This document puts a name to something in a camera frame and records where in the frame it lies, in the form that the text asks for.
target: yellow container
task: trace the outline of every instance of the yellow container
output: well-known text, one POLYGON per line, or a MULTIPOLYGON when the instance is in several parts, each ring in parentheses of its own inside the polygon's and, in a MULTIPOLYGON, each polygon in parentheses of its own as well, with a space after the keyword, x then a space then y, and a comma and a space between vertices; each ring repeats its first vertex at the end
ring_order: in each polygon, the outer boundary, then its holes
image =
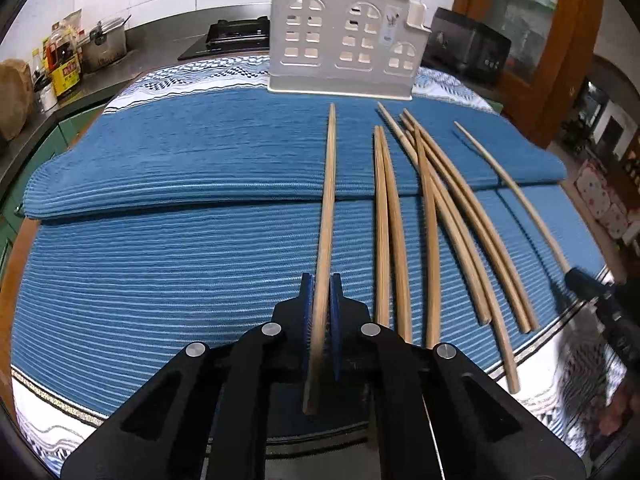
POLYGON ((78 54, 74 54, 69 61, 53 70, 51 72, 51 80, 53 81, 53 89, 58 97, 76 86, 80 82, 78 54))

